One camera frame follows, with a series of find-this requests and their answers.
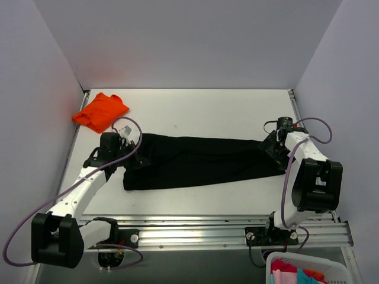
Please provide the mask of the black t shirt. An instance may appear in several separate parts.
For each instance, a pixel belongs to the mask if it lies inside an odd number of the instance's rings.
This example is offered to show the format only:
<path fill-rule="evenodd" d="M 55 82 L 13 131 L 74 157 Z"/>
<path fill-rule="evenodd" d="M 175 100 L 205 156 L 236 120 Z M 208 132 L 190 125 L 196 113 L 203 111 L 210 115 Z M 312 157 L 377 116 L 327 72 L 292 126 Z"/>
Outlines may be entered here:
<path fill-rule="evenodd" d="M 188 188 L 283 175 L 260 141 L 144 133 L 138 153 L 149 161 L 124 172 L 126 191 Z"/>

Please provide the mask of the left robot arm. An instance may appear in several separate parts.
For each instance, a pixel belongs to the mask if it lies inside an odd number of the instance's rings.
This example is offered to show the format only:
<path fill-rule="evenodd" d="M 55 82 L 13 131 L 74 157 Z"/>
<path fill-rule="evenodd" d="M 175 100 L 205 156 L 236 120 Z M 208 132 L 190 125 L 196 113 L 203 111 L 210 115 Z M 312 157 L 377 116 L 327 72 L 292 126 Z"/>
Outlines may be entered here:
<path fill-rule="evenodd" d="M 97 192 L 119 167 L 135 169 L 144 165 L 138 154 L 140 143 L 119 133 L 103 133 L 99 147 L 84 161 L 78 178 L 66 193 L 61 193 L 46 213 L 36 214 L 31 222 L 31 258 L 35 263 L 75 268 L 85 250 L 101 245 L 118 247 L 117 220 L 96 217 L 84 225 L 79 221 Z"/>

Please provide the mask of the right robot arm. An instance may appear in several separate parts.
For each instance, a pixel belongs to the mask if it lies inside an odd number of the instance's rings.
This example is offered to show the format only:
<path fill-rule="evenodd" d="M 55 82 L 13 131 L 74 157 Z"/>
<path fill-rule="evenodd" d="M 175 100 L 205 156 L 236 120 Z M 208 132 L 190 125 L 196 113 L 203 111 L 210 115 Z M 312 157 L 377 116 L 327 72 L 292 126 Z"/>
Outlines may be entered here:
<path fill-rule="evenodd" d="M 329 144 L 332 138 L 321 140 L 311 135 L 291 117 L 279 117 L 259 145 L 284 171 L 280 210 L 273 212 L 263 229 L 269 244 L 277 244 L 301 223 L 337 208 L 341 192 L 343 166 L 326 157 L 316 143 Z"/>

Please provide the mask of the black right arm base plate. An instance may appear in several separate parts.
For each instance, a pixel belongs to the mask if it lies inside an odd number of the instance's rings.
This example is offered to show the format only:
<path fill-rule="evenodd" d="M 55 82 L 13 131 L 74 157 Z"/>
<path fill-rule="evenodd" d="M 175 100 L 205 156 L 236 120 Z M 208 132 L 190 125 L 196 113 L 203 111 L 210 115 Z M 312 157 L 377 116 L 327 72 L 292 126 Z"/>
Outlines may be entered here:
<path fill-rule="evenodd" d="M 295 230 L 281 230 L 274 228 L 266 232 L 264 227 L 245 227 L 245 240 L 247 246 L 296 246 L 299 244 Z"/>

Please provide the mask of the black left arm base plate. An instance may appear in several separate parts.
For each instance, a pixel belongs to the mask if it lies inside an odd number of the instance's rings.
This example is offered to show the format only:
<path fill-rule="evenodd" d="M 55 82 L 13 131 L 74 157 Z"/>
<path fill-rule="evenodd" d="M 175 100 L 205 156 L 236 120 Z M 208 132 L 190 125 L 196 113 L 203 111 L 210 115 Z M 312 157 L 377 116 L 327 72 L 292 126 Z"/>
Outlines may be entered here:
<path fill-rule="evenodd" d="M 135 228 L 119 229 L 114 244 L 137 249 L 139 247 L 139 234 L 140 231 Z"/>

